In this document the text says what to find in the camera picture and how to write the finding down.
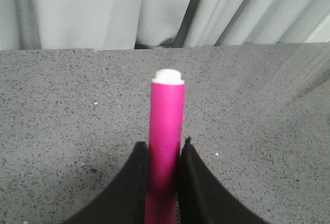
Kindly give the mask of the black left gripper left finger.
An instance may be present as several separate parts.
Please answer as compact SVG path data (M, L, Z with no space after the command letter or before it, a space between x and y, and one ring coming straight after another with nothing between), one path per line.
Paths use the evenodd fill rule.
M144 223L148 169L146 143L137 142L112 182L64 223Z

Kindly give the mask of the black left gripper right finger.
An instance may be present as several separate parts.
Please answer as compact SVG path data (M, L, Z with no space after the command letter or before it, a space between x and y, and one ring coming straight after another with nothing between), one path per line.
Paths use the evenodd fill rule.
M187 137L179 159L181 223L266 223L240 203L204 164Z

